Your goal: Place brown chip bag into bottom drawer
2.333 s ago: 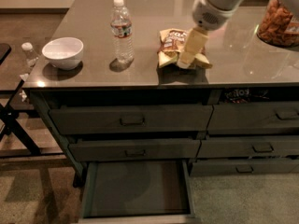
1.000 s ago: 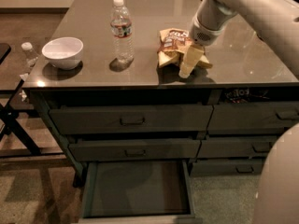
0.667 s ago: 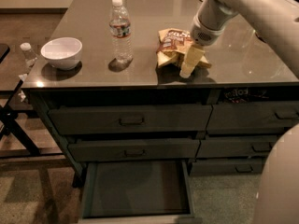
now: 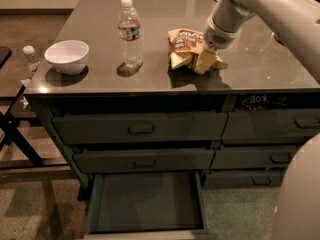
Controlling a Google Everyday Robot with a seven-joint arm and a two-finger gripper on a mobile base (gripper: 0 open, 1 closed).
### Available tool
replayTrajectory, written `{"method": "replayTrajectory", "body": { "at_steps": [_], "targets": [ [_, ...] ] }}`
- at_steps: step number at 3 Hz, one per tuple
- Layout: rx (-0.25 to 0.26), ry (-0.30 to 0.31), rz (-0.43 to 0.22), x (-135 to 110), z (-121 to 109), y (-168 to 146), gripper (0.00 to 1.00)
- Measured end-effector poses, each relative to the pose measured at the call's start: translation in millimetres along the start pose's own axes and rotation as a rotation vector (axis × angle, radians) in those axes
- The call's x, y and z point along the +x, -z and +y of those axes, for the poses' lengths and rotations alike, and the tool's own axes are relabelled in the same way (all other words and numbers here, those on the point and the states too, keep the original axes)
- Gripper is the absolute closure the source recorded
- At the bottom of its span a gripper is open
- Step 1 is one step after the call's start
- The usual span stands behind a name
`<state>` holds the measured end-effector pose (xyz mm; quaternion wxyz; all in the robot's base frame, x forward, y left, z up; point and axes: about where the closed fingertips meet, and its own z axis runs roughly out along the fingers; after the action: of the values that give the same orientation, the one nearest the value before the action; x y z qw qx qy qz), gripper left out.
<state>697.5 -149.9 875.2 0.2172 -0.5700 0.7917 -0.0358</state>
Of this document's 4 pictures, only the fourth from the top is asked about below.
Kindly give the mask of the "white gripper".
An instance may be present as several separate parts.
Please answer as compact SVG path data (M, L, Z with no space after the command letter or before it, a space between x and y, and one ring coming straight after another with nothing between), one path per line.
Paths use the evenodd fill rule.
M233 0L219 0L205 25L205 43L213 50L228 48L241 33L245 22L253 16L252 11ZM194 71L204 74L216 60L215 52L203 49L197 58Z

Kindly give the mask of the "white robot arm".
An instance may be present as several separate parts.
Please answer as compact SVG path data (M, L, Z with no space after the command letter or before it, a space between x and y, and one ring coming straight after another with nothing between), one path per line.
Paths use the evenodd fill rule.
M315 0L218 0L204 40L225 49L259 16L316 81L320 81L320 7ZM271 240L320 240L320 134L295 154L284 175Z

